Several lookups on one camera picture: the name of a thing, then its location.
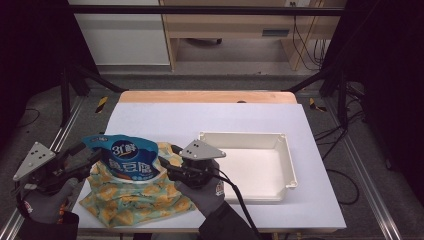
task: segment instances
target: black sleeve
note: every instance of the black sleeve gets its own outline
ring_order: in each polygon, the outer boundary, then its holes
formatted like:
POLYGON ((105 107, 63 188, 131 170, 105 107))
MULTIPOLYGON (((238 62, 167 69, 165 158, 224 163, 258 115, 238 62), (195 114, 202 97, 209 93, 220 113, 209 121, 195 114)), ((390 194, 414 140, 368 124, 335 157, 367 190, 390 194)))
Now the black sleeve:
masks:
POLYGON ((227 202, 206 218, 199 232, 204 240, 259 239, 227 202))
POLYGON ((78 222, 78 215, 71 212, 65 212, 62 224, 45 224, 25 219, 18 235, 22 240, 75 240, 78 222))

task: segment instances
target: blue package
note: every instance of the blue package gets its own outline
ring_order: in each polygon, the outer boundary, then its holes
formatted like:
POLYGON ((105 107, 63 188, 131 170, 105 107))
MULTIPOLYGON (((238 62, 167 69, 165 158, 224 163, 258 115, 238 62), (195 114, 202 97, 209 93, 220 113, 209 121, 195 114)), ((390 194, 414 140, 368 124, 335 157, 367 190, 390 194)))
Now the blue package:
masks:
POLYGON ((125 135, 94 135, 82 141, 92 151, 102 149, 101 161, 115 177, 146 181, 159 174, 153 166, 159 151, 155 142, 125 135))

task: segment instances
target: person's left hand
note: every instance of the person's left hand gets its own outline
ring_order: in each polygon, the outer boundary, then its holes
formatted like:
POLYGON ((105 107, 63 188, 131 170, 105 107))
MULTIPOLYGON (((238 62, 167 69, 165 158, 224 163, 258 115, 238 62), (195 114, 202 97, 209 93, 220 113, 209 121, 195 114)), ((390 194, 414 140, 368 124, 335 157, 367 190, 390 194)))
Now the person's left hand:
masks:
POLYGON ((57 223, 63 215, 61 205, 77 185, 78 180, 71 178, 63 185, 62 189, 53 196, 46 196, 38 191, 32 191, 24 199, 25 207, 33 221, 39 223, 57 223))

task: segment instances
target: horizontal black bar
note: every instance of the horizontal black bar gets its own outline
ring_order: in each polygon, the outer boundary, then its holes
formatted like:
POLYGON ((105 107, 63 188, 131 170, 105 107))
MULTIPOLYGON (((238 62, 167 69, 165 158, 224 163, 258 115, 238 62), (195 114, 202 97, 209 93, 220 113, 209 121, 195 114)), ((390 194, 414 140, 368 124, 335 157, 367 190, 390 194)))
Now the horizontal black bar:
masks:
POLYGON ((288 15, 342 16, 357 14, 343 8, 242 7, 242 6, 130 6, 130 5, 69 5, 42 6, 45 10, 71 11, 83 14, 202 14, 202 15, 288 15))

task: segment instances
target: yellow patterned bag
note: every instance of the yellow patterned bag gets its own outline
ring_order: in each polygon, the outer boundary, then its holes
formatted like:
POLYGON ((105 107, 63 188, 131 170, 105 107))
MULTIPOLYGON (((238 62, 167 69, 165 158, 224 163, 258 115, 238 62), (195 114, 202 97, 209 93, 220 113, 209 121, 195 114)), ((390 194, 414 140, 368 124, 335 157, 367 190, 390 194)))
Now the yellow patterned bag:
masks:
MULTIPOLYGON (((182 159, 171 145, 158 143, 159 155, 172 165, 182 159)), ((129 181, 114 177, 102 162, 97 162, 87 178, 91 192, 80 201, 105 226, 131 226, 140 222, 172 216, 195 209, 189 198, 174 188, 166 169, 156 159, 154 167, 160 174, 148 181, 129 181)))

